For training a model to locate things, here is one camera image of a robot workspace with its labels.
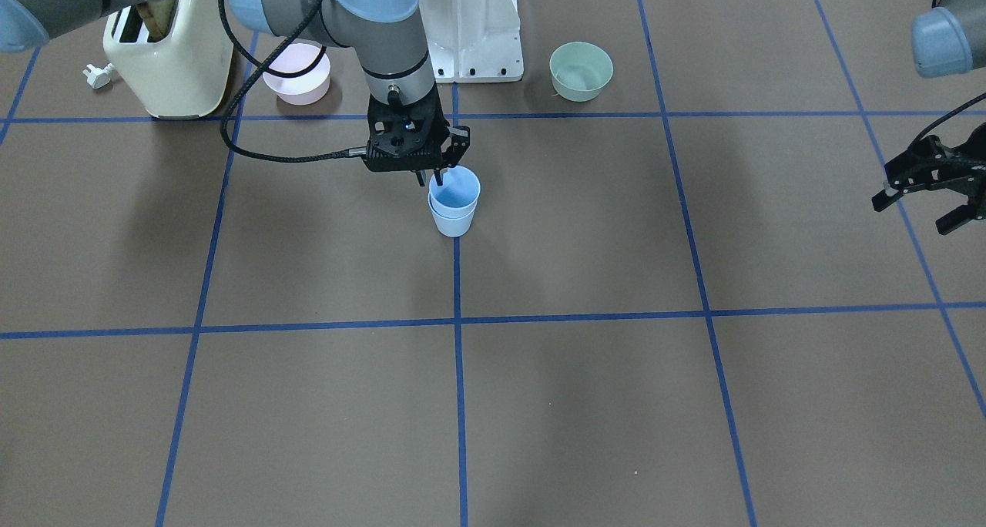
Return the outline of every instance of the floor tile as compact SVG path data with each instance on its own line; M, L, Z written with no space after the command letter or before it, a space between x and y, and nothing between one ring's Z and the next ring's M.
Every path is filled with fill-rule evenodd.
M983 91L986 70L923 79L914 70L911 24L931 0L821 0L869 110L957 108Z
M746 526L702 320L464 328L469 524Z
M674 119L713 309L927 303L856 117Z
M701 309L659 119L483 121L462 313Z
M453 525L450 327L202 337L168 525Z
M152 524L187 354L187 335L0 342L0 524Z
M950 310L948 316L982 393L986 390L986 309Z
M937 117L874 116L870 118L870 122L873 123L884 158L890 161L905 151L911 140L934 119ZM941 137L943 144L957 146L968 140L969 134L982 121L981 116L955 117L934 133ZM878 180L882 183L886 179L882 176ZM870 186L870 191L880 191L880 183ZM969 256L986 245L986 223L972 221L947 236L937 234L937 228L934 227L937 218L965 204L968 198L954 191L941 190L909 194L902 201L941 296L947 302L986 300L986 268L969 260ZM888 220L892 215L899 216L899 212L897 209L887 209L881 215L885 215L884 220ZM901 242L904 240L902 237L897 239Z
M194 323L226 153L215 123L11 127L0 331Z
M935 310L716 327L761 525L986 517L986 422Z
M102 33L106 21L93 22L54 39L39 53L25 87L17 117L147 116L126 82L92 89L82 71L86 65L106 66Z
M240 134L243 147L290 156L366 140L363 120L249 121ZM206 323L450 317L452 266L412 173L237 157Z
M855 110L813 0L645 0L668 109Z
M461 86L462 112L656 112L637 0L518 0L524 80ZM591 102L557 96L548 61L567 42L591 42L613 61L612 81Z
M0 75L0 114L7 119L7 112L13 105L17 91L21 87L28 63L31 62L31 51L21 53L0 53L0 67L4 74Z

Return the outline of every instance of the paper cup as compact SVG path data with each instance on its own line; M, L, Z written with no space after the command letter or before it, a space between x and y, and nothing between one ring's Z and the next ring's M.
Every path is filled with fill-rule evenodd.
M472 217L479 201L479 178L464 166L448 169L441 176L441 186L434 177L428 183L428 206L434 225L441 234L455 238L462 236L472 225Z

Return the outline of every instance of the grid line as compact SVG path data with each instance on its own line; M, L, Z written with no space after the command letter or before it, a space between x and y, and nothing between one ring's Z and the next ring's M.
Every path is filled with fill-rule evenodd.
M986 310L986 302L947 302L950 310ZM792 308L712 309L713 317L782 317L786 315L840 315L851 313L894 313L903 310L937 310L936 302L915 304L874 304L860 306L824 306ZM662 310L662 312L597 313L569 315L518 315L459 317L462 324L522 324L522 323L605 323L615 321L662 321L672 319L698 319L705 317L704 310ZM455 317L434 319L395 319L382 321L337 321L324 323L282 324L204 324L201 334L233 333L283 333L283 331L349 331L359 328L399 327L453 327ZM154 337L162 334L192 334L195 327L133 327L94 328L94 330L66 331L7 331L0 333L0 341L29 341L39 338L84 337Z
M518 112L518 113L459 113L464 120L504 120L504 119L707 119L707 117L786 117L786 116L929 116L939 117L947 110L714 110L714 112ZM986 116L986 110L966 109L959 116ZM277 120L366 120L365 114L244 114L237 120L277 121ZM222 117L204 116L204 123L218 123ZM0 120L4 124L73 124L73 123L173 123L172 120L157 119L152 116L25 116Z
M250 53L253 54L257 50L257 39L260 38L260 33L253 33L253 40L250 42ZM243 81L250 76L251 67L249 63L246 64L246 71L243 74ZM243 108L247 104L247 99L243 98L240 101L239 108L236 110L236 116L242 116ZM237 138L240 136L240 121L236 121L236 126L233 127L233 135L231 137L233 143L236 143ZM200 299L198 300L198 309L195 313L195 324L193 326L193 334L191 334L191 342L188 344L188 358L186 360L186 370L184 370L184 376L182 380L182 394L179 396L179 407L177 407L177 412L175 415L175 428L172 432L172 443L170 443L168 452L168 463L165 466L165 478L163 479L161 486L161 499L158 502L158 513L157 519L155 521L156 527L163 527L165 524L165 515L168 512L168 498L170 496L170 489L172 488L172 480L175 475L175 464L177 461L177 453L179 453L179 443L182 440L182 427L184 422L184 412L186 412L186 407L188 404L188 391L191 387L191 378L193 378L193 372L195 368L195 356L198 352L198 341L200 341L200 335L202 333L202 321L205 317L205 304L209 296L209 284L212 280L212 266L215 263L216 257L216 247L219 246L219 231L223 224L223 213L226 204L226 188L230 183L230 173L233 169L233 158L236 154L230 149L226 155L226 169L223 173L223 183L219 190L219 202L216 205L216 218L212 225L212 239L209 243L209 253L205 260L205 271L202 274L202 290L200 293Z
M743 447L740 445L740 434L736 430L736 417L733 415L733 402L732 398L729 397L729 383L726 382L726 372L723 368L723 359L722 355L719 353L719 337L716 334L716 325L712 316L712 310L709 306L709 295L705 286L705 277L702 274L702 263L698 254L698 245L695 240L693 223L691 223L691 215L688 212L686 190L684 190L684 183L681 179L681 169L679 166L679 161L677 161L675 137L672 134L672 126L670 125L670 119L668 116L668 103L666 103L665 100L665 91L663 91L661 83L661 72L659 71L658 59L656 59L656 54L654 51L654 43L652 43L651 39L651 28L647 19L647 8L644 7L644 0L637 0L637 6L640 11L641 26L643 26L644 29L644 40L647 42L648 57L651 59L651 71L654 75L654 86L656 89L656 95L658 95L659 108L661 108L663 129L665 130L666 142L668 142L669 158L670 162L672 162L673 172L675 172L675 185L681 204L681 217L684 221L684 228L686 228L688 247L691 250L691 260L693 260L695 277L698 284L698 293L702 300L702 315L705 317L705 327L706 330L708 330L709 344L712 348L712 358L715 361L716 376L719 379L719 392L721 393L723 408L726 412L726 423L729 425L729 439L733 443L733 457L736 459L736 473L739 474L740 488L743 490L743 501L746 503L746 517L747 520L750 521L750 527L757 527L756 510L753 506L753 495L750 493L750 481L747 478L746 464L744 464L743 461Z
M458 82L451 84L451 124L458 126ZM455 417L458 425L458 524L469 525L468 453L465 438L465 371L462 357L462 245L453 239L451 284L453 284L453 325L455 330Z
M856 101L856 107L860 110L860 117L862 117L867 133L870 135L870 143L873 144L874 152L877 153L877 158L880 160L880 165L885 166L887 165L887 161L884 159L884 152L881 150L880 144L877 141L877 134L874 133L873 124L870 123L870 117L866 114L866 108L863 106L863 100L860 98L859 89L856 89L856 83L853 81L852 74L849 72L849 66L846 64L846 60L842 56L842 50L839 49L838 42L836 42L835 33L832 31L832 25L829 24L828 17L825 15L823 4L821 4L821 0L814 0L814 4L816 5L818 15L821 17L823 25L825 26L825 33L828 35L832 49L835 51L835 56L839 60L839 66L842 67L842 72L846 77L846 82L849 84L849 90L852 92L853 99ZM962 348L962 342L958 340L958 335L955 333L954 326L952 326L951 317L948 316L948 308L944 305L944 300L941 299L941 292L939 291L939 288L937 288L937 282L934 281L933 272L929 264L927 264L927 258L921 247L921 242L914 231L914 226L911 224L911 220L907 215L907 209L904 207L903 201L898 201L897 208L900 211L901 218L907 228L907 234L911 239L915 252L917 253L918 260L921 261L921 268L925 272L927 285L930 286L934 295L934 302L937 303L937 309L939 309L939 312L941 313L941 320L943 320L944 326L948 331L948 337L951 338L951 343L954 345L955 354L958 355L958 361L961 363L962 369L964 369L965 376L969 382L969 387L972 389L972 394L975 396L976 403L979 404L979 411L982 413L983 418L986 418L986 401L983 400L982 391L979 390L979 383L976 382L975 373L972 372L972 366L969 364L964 348Z
M31 60L28 60L28 66L24 69L24 76L21 77L21 84L18 84L17 94L14 95L14 101L10 103L10 109L7 110L7 119L4 120L3 127L0 127L0 146L3 145L4 140L7 140L7 132L10 131L10 125L14 122L14 116L17 116L17 108L21 105L24 89L28 87L28 81L31 80L31 73L35 70L35 63L38 62L40 52L42 49L35 47L35 51L31 54Z

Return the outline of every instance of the power plug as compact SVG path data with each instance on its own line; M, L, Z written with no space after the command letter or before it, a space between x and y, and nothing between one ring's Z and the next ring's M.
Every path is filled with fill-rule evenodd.
M116 67L112 63L109 63L102 69L89 64L86 65L86 69L82 71L82 74L86 75L86 82L89 84L89 88L99 89L113 81L114 71L116 71Z

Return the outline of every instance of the mint green bowl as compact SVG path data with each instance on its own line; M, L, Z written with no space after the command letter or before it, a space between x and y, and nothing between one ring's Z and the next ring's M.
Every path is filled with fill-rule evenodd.
M552 53L548 66L555 91L572 102L595 98L613 77L609 54L588 42L570 42L559 47Z

